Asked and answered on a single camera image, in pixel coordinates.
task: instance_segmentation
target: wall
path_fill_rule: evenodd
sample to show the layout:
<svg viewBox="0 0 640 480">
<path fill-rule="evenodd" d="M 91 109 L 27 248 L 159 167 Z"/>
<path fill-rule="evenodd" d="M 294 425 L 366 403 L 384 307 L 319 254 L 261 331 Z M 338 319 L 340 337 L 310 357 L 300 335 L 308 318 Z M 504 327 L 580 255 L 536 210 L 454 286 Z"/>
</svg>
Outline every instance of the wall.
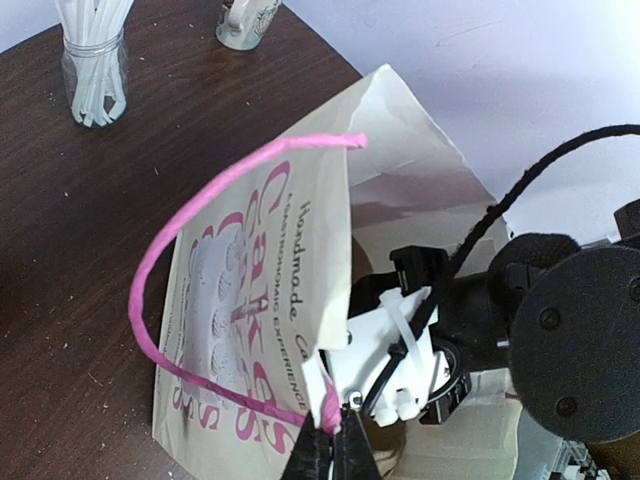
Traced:
<svg viewBox="0 0 640 480">
<path fill-rule="evenodd" d="M 637 0 L 287 4 L 361 73 L 390 63 L 497 197 L 563 140 L 640 120 Z M 52 0 L 0 0 L 0 12 L 0 52 L 57 21 Z M 582 242 L 615 232 L 612 211 L 640 196 L 639 152 L 638 139 L 606 140 L 562 160 L 511 227 Z"/>
</svg>

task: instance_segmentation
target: tabletop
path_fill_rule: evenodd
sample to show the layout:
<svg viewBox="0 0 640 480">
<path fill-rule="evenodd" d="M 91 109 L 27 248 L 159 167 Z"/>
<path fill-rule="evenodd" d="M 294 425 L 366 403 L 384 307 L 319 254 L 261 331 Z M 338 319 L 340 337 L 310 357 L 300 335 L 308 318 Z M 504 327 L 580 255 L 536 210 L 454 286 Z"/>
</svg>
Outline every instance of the tabletop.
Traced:
<svg viewBox="0 0 640 480">
<path fill-rule="evenodd" d="M 215 3 L 136 0 L 128 111 L 106 129 L 70 115 L 59 27 L 0 56 L 2 479 L 191 478 L 151 439 L 134 270 L 208 180 L 358 79 L 286 8 L 257 50 L 220 46 Z M 156 338 L 170 256 L 147 287 Z"/>
</svg>

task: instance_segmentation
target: black round cover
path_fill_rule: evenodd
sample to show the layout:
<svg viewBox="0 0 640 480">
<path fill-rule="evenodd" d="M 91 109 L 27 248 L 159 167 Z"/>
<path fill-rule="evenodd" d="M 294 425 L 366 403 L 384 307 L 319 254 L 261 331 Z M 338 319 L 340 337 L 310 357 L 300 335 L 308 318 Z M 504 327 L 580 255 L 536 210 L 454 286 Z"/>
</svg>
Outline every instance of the black round cover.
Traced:
<svg viewBox="0 0 640 480">
<path fill-rule="evenodd" d="M 523 406 L 570 440 L 640 431 L 640 251 L 603 247 L 549 270 L 518 309 L 510 369 Z"/>
</svg>

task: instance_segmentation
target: bundle of straws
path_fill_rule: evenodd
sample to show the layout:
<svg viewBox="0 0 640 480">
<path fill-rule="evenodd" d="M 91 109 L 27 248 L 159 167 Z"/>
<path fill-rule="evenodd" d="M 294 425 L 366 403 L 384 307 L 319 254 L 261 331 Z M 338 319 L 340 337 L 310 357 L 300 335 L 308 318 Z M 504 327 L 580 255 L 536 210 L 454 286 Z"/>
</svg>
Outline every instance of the bundle of straws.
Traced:
<svg viewBox="0 0 640 480">
<path fill-rule="evenodd" d="M 116 43 L 133 0 L 54 2 L 77 74 L 71 113 L 87 127 L 110 124 L 127 106 Z"/>
</svg>

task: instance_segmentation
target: mug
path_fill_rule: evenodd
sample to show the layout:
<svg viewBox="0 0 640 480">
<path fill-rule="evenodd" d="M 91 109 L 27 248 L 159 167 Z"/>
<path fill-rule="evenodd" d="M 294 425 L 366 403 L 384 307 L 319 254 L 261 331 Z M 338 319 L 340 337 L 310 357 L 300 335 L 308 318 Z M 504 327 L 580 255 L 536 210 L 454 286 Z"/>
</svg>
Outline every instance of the mug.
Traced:
<svg viewBox="0 0 640 480">
<path fill-rule="evenodd" d="M 216 37 L 234 50 L 252 50 L 269 28 L 282 0 L 224 0 Z"/>
</svg>

